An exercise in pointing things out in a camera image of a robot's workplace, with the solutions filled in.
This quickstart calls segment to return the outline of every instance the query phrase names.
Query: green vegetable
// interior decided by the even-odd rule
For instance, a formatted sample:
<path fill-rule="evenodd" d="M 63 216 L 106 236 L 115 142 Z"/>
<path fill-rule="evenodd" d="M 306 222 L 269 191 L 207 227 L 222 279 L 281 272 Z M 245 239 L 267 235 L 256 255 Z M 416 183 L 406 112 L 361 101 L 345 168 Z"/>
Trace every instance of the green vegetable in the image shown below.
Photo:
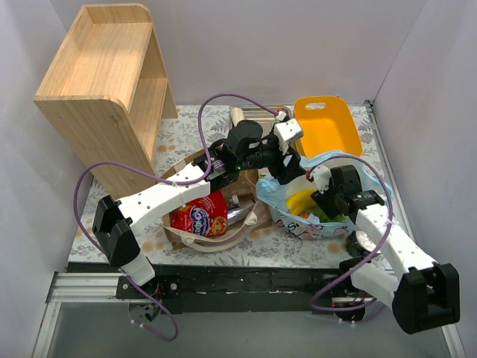
<path fill-rule="evenodd" d="M 319 207 L 312 207 L 306 210 L 307 213 L 313 214 L 320 219 L 320 222 L 344 222 L 345 218 L 343 215 L 338 215 L 334 219 L 330 219 L 327 214 L 322 211 Z"/>

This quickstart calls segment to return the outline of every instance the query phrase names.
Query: banana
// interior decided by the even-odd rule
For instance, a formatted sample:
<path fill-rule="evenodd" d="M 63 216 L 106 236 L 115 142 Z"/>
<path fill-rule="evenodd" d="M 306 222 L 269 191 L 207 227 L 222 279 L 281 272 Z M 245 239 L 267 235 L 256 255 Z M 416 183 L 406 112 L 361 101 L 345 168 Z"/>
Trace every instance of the banana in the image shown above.
<path fill-rule="evenodd" d="M 313 189 L 300 190 L 299 192 L 293 194 L 287 201 L 286 204 L 290 213 L 292 215 L 300 215 L 306 209 L 310 207 L 316 207 L 315 201 L 310 196 L 313 194 Z"/>

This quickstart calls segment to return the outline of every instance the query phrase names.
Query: wooden shelf board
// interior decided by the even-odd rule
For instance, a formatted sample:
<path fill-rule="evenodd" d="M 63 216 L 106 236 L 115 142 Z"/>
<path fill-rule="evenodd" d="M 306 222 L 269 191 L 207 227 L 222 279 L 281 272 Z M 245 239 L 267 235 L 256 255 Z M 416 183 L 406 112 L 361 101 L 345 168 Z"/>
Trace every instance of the wooden shelf board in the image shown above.
<path fill-rule="evenodd" d="M 93 24 L 61 95 L 109 95 L 131 108 L 151 23 Z"/>
<path fill-rule="evenodd" d="M 139 141 L 152 160 L 157 130 L 168 82 L 165 78 L 141 78 L 130 111 L 130 120 Z"/>

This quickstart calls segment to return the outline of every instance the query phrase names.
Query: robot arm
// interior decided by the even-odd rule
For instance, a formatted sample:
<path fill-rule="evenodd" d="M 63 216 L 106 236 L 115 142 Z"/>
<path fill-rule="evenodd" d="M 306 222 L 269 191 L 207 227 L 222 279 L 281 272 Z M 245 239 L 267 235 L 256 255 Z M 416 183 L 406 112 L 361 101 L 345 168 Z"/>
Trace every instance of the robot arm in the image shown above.
<path fill-rule="evenodd" d="M 142 192 L 114 201 L 108 195 L 98 202 L 93 233 L 112 267 L 121 268 L 139 286 L 156 275 L 141 251 L 136 236 L 148 225 L 167 213 L 196 198 L 202 198 L 236 181 L 241 170 L 268 167 L 281 183 L 287 184 L 305 174 L 300 167 L 300 155 L 290 146 L 303 136 L 296 119 L 279 112 L 271 133 L 262 138 L 262 127 L 252 121 L 241 121 L 230 130 L 226 139 L 209 147 L 212 170 L 198 183 L 171 186 L 158 183 Z M 205 154 L 168 178 L 186 182 L 203 177 L 207 161 Z"/>
<path fill-rule="evenodd" d="M 318 187 L 312 197 L 330 218 L 347 215 L 375 244 L 381 240 L 388 224 L 388 209 L 374 191 L 362 190 L 354 166 L 329 171 L 321 166 L 312 172 L 312 177 Z M 459 320 L 459 277 L 450 263 L 437 263 L 397 224 L 392 225 L 380 250 L 395 276 L 367 263 L 350 276 L 355 288 L 368 292 L 390 307 L 406 333 Z M 340 267 L 346 271 L 357 263 L 355 259 L 348 260 Z"/>

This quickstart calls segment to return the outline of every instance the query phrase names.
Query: white wall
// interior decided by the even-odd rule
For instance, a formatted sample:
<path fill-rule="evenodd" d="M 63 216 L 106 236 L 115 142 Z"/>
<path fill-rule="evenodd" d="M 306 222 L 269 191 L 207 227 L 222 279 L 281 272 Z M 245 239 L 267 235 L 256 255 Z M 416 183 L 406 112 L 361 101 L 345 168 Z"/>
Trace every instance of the white wall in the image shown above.
<path fill-rule="evenodd" d="M 66 28 L 94 2 L 129 0 L 51 0 Z M 374 99 L 425 0 L 140 2 L 152 12 L 178 104 L 229 91 L 272 104 Z"/>
<path fill-rule="evenodd" d="M 461 276 L 458 331 L 477 357 L 477 1 L 428 0 L 376 99 L 417 242 Z"/>
<path fill-rule="evenodd" d="M 0 0 L 0 357 L 31 355 L 76 231 L 83 165 L 32 102 L 65 33 L 48 0 Z"/>

